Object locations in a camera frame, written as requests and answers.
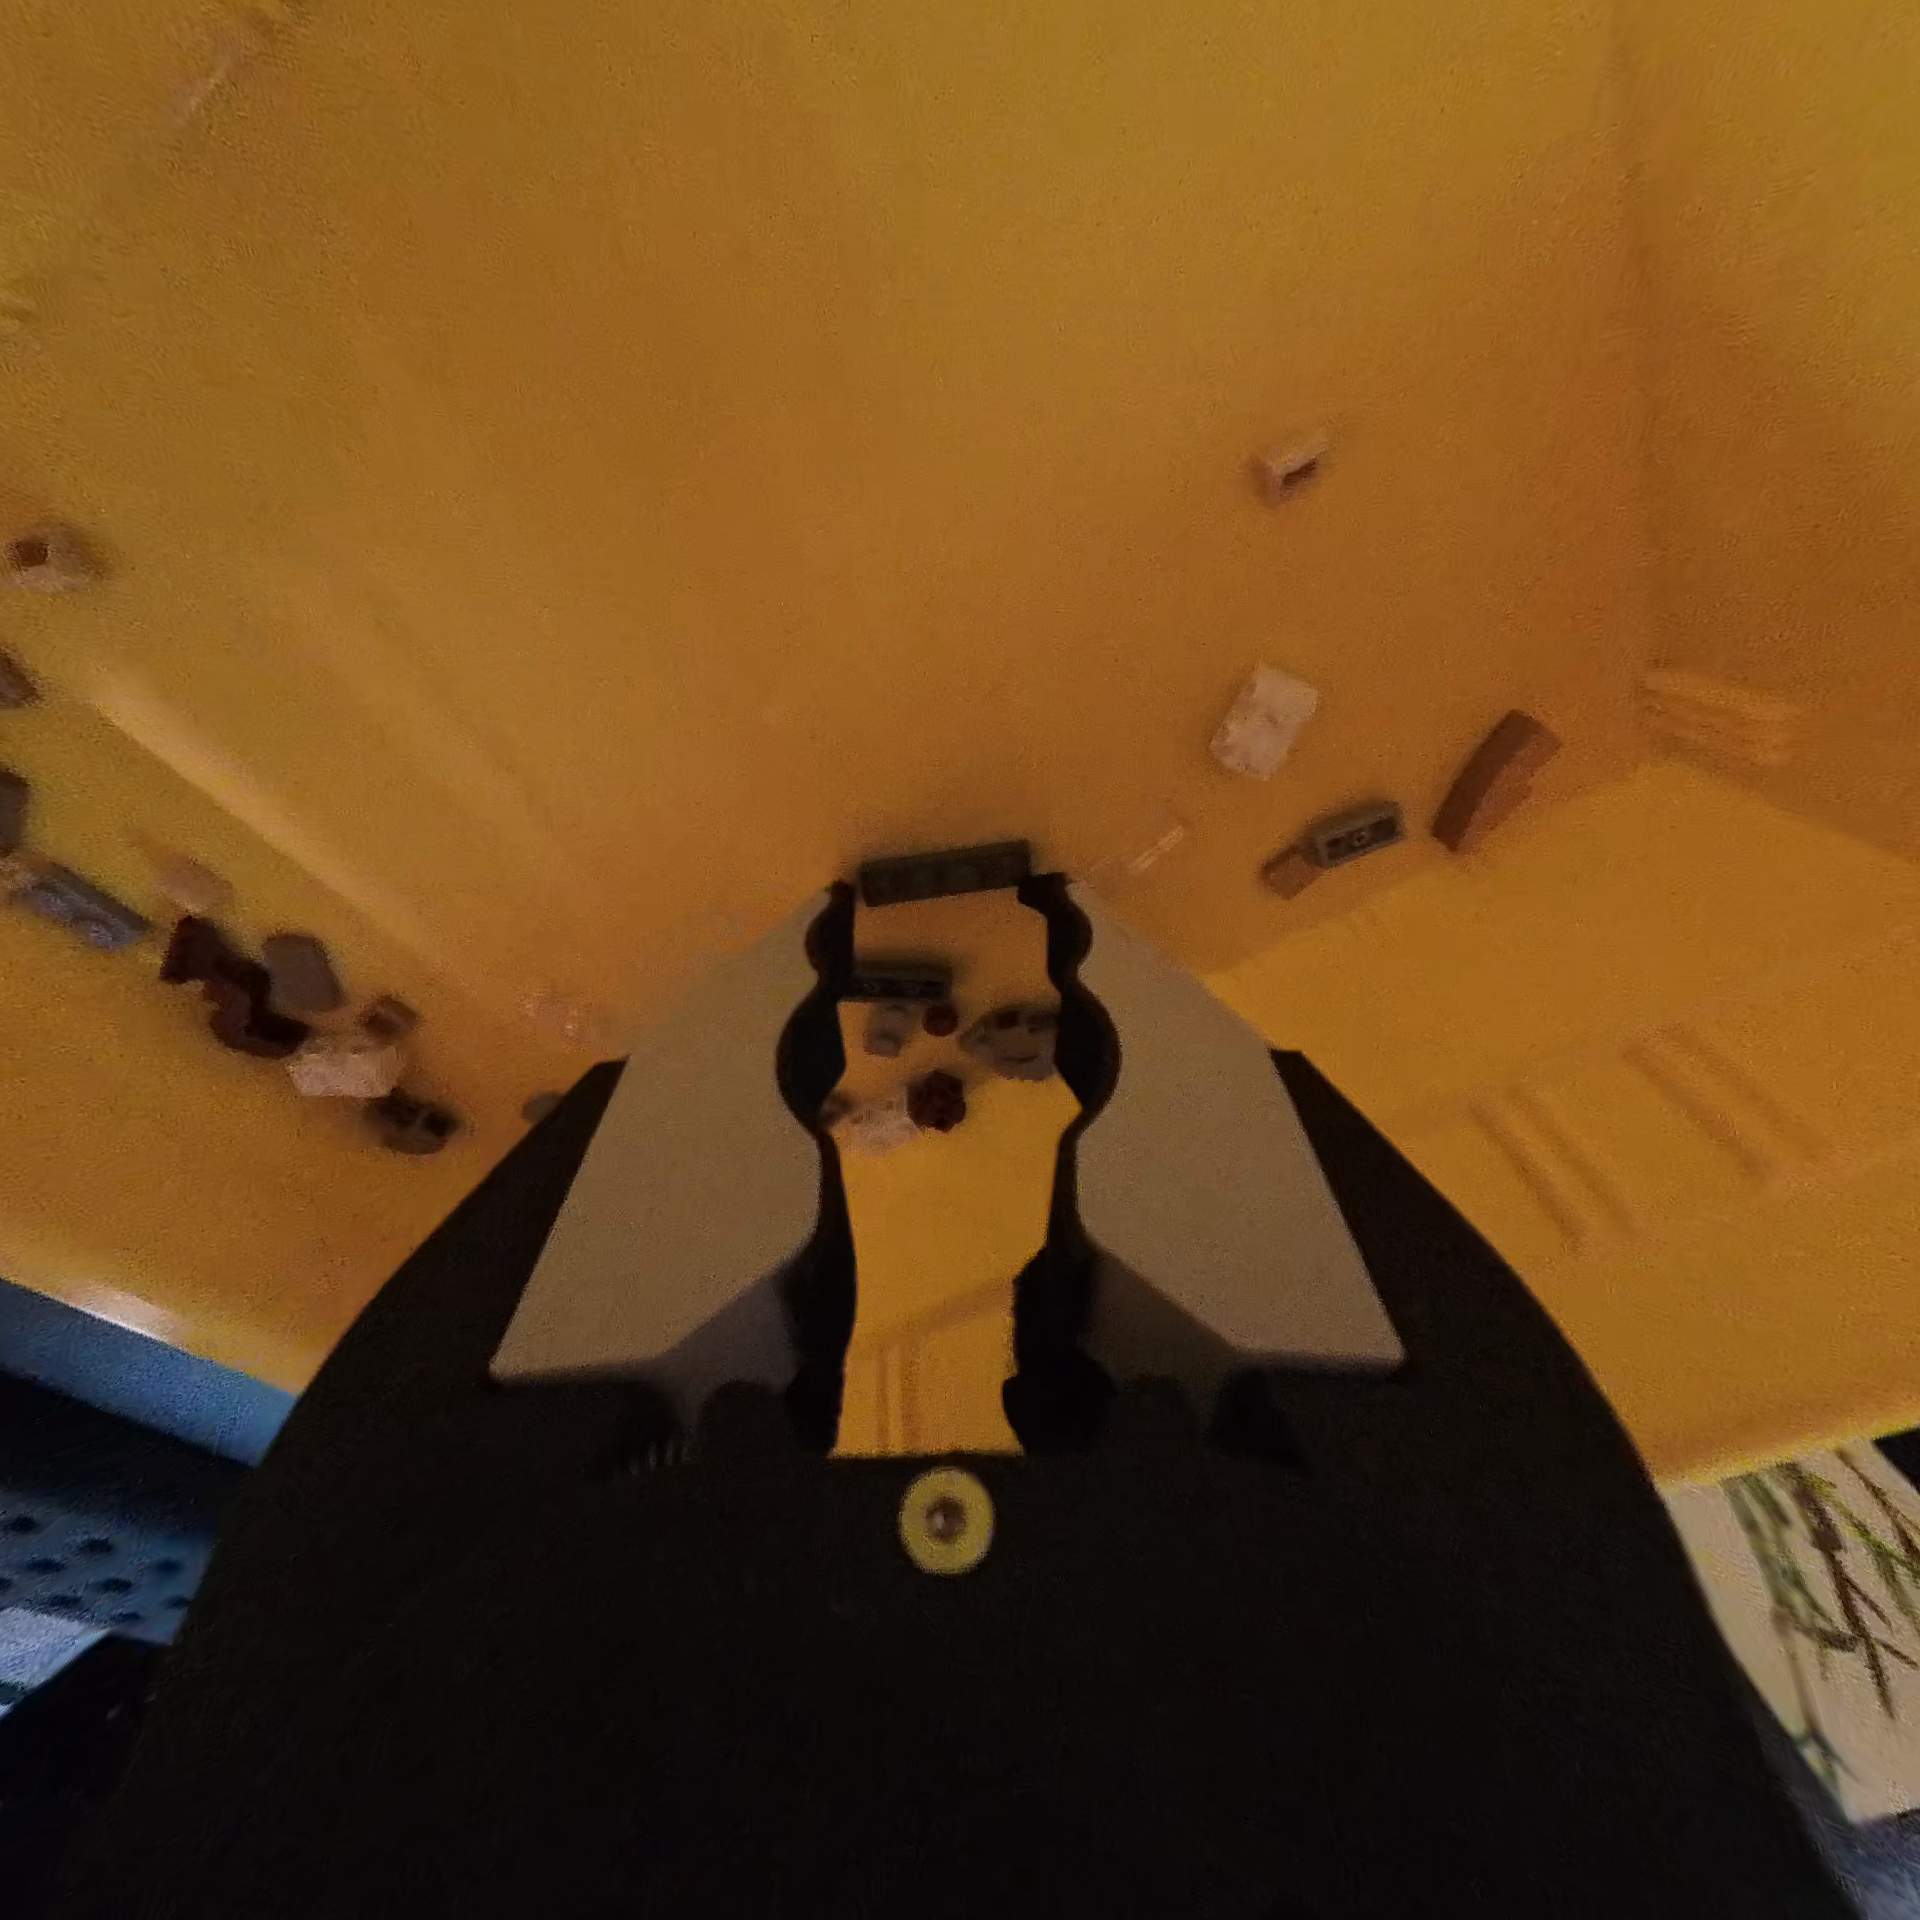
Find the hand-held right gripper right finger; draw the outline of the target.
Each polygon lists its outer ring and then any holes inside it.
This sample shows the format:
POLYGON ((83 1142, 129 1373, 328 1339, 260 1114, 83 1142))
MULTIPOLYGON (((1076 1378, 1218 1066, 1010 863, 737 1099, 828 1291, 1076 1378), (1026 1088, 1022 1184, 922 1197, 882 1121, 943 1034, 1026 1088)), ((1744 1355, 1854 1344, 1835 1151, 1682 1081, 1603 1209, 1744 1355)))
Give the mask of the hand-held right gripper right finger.
POLYGON ((1016 1280, 1007 1421, 1028 1456, 1089 1451, 1148 1384, 1204 1437, 1287 1456, 1281 1375, 1386 1381, 1406 1346, 1276 1053, 1086 885, 1018 897, 1075 1114, 1016 1280))

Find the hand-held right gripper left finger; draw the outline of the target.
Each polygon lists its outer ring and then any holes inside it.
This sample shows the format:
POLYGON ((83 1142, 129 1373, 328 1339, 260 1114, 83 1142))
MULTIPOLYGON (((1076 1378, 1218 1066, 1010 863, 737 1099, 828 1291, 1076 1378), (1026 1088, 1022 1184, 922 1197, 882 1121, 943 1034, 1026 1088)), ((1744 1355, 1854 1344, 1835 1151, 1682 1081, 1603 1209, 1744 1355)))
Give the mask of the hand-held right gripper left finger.
POLYGON ((691 1429, 769 1386, 830 1454, 858 1266, 823 1126, 849 1055, 858 897, 833 879, 631 1043, 502 1337, 502 1384, 631 1381, 691 1429))

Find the dark grey long toy plate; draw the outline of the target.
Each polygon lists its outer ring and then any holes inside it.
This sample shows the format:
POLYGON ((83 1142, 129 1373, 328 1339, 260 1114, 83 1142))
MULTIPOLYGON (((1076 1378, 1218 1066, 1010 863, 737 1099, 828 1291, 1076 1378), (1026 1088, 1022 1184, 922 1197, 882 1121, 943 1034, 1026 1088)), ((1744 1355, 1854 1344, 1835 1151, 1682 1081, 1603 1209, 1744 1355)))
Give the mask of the dark grey long toy plate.
POLYGON ((928 899, 1016 890, 1034 872, 1034 847, 1024 839, 881 854, 856 874, 866 906, 922 905, 928 899))

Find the small toy bricks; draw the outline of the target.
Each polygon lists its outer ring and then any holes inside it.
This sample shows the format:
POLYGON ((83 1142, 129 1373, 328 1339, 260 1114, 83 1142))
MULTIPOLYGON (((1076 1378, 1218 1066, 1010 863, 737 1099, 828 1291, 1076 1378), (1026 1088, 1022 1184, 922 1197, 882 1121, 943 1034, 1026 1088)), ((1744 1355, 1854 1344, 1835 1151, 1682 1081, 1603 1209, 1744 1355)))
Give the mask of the small toy bricks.
MULTIPOLYGON (((65 521, 22 518, 4 493, 4 583, 35 592, 74 592, 105 575, 102 553, 65 521)), ((1454 778, 1432 821, 1432 839, 1454 854, 1478 850, 1529 799, 1538 773, 1560 752, 1560 738, 1522 710, 1511 710, 1481 739, 1454 778)), ((63 925, 87 945, 120 952, 145 943, 153 925, 120 895, 79 870, 24 851, 33 813, 33 783, 4 766, 4 905, 63 925)), ((1303 831, 1267 861, 1262 881, 1296 895, 1320 872, 1360 854, 1396 845, 1404 835, 1399 805, 1384 810, 1369 801, 1353 816, 1339 813, 1303 831)), ((187 910, 184 895, 175 922, 163 927, 160 979, 186 984, 206 1000, 209 1032, 227 1049, 263 1063, 287 1065, 305 1096, 350 1099, 366 1110, 390 1150, 433 1157, 463 1130, 447 1102, 407 1091, 402 1053, 415 1043, 419 1013, 399 997, 372 997, 350 1019, 346 990, 322 941, 305 931, 273 935, 258 952, 236 945, 206 910, 187 910)), ((903 1000, 923 1010, 928 1032, 952 1034, 958 1014, 945 1010, 938 1023, 928 1007, 952 997, 947 974, 928 983, 887 983, 887 966, 854 961, 844 1000, 903 1000)))

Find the yellow plastic bin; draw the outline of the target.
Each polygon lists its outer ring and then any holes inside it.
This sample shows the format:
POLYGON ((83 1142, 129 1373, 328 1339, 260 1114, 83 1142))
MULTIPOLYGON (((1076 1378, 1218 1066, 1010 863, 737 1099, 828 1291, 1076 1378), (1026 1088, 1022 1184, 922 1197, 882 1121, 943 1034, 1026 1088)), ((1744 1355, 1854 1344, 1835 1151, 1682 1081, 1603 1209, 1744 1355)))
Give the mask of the yellow plastic bin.
POLYGON ((1028 833, 1657 1471, 1915 1421, 1915 3, 4 3, 4 493, 42 854, 464 1120, 7 906, 19 1287, 302 1386, 688 976, 1028 833))

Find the grey desk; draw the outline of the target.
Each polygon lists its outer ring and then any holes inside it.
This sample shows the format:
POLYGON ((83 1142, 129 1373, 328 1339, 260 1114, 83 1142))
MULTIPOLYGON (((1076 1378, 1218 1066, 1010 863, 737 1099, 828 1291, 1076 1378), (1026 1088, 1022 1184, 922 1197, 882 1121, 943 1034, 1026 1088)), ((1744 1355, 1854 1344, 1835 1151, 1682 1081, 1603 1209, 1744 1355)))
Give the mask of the grey desk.
POLYGON ((111 1315, 2 1281, 4 1375, 254 1467, 297 1393, 111 1315))

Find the black perforated chair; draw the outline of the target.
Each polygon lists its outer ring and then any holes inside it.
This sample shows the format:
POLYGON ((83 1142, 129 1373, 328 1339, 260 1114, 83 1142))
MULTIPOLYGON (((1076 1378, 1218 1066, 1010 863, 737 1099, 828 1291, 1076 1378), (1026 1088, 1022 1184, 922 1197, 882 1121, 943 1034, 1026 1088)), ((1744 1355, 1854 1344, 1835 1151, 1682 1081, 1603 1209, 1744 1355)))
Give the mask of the black perforated chair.
POLYGON ((249 1467, 2 1381, 2 1709, 105 1641, 169 1645, 249 1467))

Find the black toy set box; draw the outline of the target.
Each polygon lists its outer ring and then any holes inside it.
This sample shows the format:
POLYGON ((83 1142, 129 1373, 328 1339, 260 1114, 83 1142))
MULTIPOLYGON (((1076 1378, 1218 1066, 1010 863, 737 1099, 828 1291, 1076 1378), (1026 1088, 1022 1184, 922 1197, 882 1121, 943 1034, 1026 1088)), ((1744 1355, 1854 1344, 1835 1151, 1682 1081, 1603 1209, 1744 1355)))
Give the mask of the black toy set box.
POLYGON ((1729 1650, 1835 1810, 1915 1813, 1915 1480, 1854 1440, 1663 1496, 1729 1650))

